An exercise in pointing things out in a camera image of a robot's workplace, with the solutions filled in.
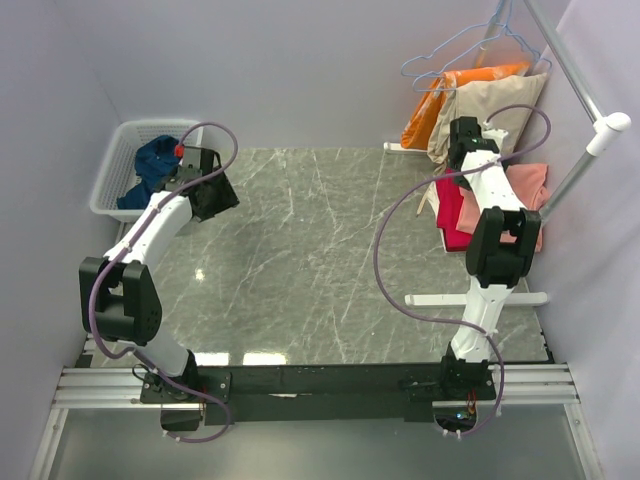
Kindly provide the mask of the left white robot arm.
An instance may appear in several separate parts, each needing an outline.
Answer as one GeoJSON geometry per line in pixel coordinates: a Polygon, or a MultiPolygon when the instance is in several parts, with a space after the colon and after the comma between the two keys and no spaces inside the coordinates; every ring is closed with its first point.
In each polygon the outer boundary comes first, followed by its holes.
{"type": "Polygon", "coordinates": [[[164,389],[176,401],[193,399],[201,388],[193,352],[161,326],[161,301],[152,272],[172,238],[191,220],[205,221],[239,205],[222,171],[220,154],[179,146],[180,160],[161,178],[131,230],[102,257],[79,267],[82,322],[96,344],[122,342],[166,376],[164,389]]]}

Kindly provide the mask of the pink t-shirt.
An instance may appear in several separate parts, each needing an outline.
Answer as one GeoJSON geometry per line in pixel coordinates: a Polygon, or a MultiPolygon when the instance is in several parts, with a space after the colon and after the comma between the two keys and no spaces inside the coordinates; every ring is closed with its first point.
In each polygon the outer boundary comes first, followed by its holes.
{"type": "MultiPolygon", "coordinates": [[[[517,198],[528,210],[539,210],[550,198],[545,186],[548,165],[544,163],[516,164],[509,166],[506,177],[517,198]]],[[[480,218],[475,196],[457,185],[454,192],[460,198],[456,230],[461,237],[458,251],[466,251],[480,218]]]]}

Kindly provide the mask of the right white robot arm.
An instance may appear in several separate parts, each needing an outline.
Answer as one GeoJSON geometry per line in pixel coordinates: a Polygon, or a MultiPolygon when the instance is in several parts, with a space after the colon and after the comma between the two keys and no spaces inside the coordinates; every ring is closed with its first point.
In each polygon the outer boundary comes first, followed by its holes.
{"type": "Polygon", "coordinates": [[[460,399],[492,384],[490,340],[507,298],[530,270],[541,228],[540,215],[519,200],[500,162],[504,130],[484,130],[474,117],[450,122],[449,163],[469,189],[480,216],[466,250],[470,275],[463,324],[439,374],[444,395],[460,399]]]}

